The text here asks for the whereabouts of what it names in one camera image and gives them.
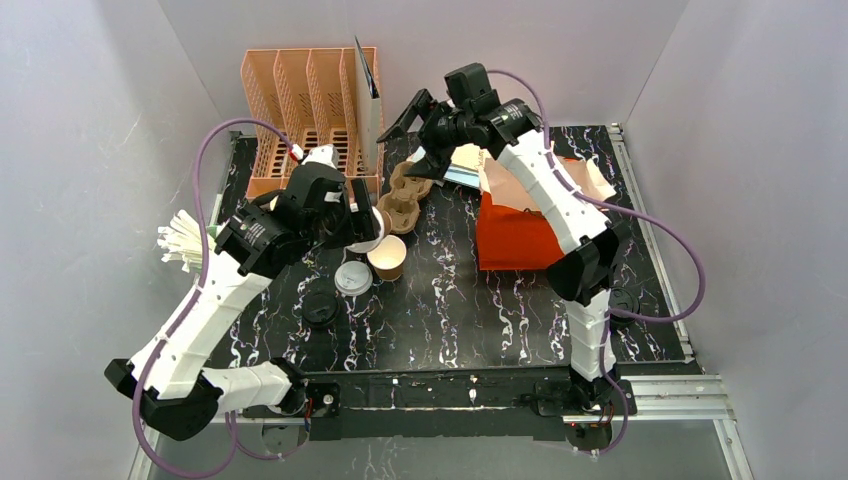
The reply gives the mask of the brown pulp cup carrier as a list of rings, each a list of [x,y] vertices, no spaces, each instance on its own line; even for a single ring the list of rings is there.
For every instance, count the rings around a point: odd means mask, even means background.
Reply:
[[[403,235],[414,230],[421,214],[420,202],[430,193],[434,181],[407,176],[415,166],[403,161],[395,166],[388,179],[389,191],[377,202],[377,209],[388,215],[391,233]]]

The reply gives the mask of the kraft paper cup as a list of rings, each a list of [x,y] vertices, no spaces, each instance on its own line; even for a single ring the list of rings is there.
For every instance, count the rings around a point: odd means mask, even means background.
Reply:
[[[395,235],[387,235],[366,257],[381,280],[395,281],[403,274],[406,255],[404,241]]]

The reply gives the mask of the orange paper bag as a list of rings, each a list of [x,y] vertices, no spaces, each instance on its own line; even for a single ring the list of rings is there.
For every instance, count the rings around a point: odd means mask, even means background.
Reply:
[[[570,166],[586,170],[533,146],[486,159],[476,224],[482,270],[542,270],[607,229],[607,215],[578,197]]]

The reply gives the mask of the white cup lid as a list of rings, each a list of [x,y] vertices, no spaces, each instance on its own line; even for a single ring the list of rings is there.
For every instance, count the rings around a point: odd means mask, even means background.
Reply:
[[[371,210],[374,215],[374,219],[377,222],[376,238],[348,245],[345,247],[346,250],[356,254],[367,254],[377,248],[388,234],[387,223],[384,219],[383,213],[377,207],[372,207]]]

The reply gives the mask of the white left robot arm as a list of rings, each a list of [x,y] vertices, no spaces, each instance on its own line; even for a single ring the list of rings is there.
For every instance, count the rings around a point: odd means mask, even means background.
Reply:
[[[177,441],[217,415],[254,406],[298,412],[304,376],[275,358],[248,367],[205,363],[248,304],[313,248],[344,248],[377,237],[378,214],[365,180],[348,179],[331,144],[312,148],[282,190],[239,208],[215,240],[204,243],[199,286],[157,335],[129,359],[114,359],[107,380],[133,400],[139,418]]]

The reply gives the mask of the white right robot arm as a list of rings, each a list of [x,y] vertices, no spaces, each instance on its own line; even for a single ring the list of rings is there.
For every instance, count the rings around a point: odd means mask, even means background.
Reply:
[[[584,199],[553,155],[550,132],[540,115],[521,99],[501,100],[482,64],[471,63],[446,74],[445,83],[448,100],[437,101],[428,90],[419,90],[376,141],[382,144],[402,137],[420,120],[416,136],[424,156],[408,170],[408,176],[440,180],[454,151],[474,144],[487,150],[517,180],[562,252],[546,274],[551,288],[566,303],[572,387],[582,402],[596,402],[614,382],[609,304],[627,230]]]

